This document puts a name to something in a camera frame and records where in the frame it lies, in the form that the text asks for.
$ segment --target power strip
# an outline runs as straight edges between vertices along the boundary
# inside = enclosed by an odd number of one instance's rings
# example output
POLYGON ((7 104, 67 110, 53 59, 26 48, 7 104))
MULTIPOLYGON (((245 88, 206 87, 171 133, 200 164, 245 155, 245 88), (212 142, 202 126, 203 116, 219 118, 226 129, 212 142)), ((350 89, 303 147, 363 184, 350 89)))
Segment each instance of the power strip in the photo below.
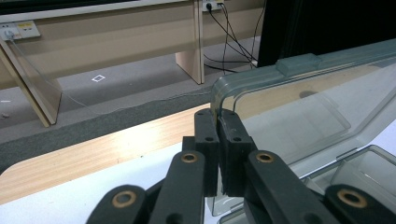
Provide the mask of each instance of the power strip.
POLYGON ((13 35, 13 39, 40 36, 34 21, 16 21, 0 23, 0 37, 9 40, 8 36, 13 35))
POLYGON ((203 0, 202 11, 208 11, 207 4, 210 4, 212 6, 212 11, 221 10, 220 4, 224 4, 224 0, 203 0))

